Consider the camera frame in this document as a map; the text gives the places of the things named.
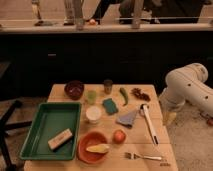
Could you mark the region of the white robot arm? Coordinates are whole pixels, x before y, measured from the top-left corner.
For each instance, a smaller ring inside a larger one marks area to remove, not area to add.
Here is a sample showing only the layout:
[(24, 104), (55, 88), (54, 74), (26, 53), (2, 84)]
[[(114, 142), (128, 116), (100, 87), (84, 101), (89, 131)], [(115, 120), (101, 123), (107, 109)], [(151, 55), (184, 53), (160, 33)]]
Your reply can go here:
[(200, 63), (192, 63), (167, 73), (166, 87), (159, 96), (164, 125), (172, 123), (186, 101), (213, 114), (213, 88), (205, 84), (207, 79), (208, 71)]

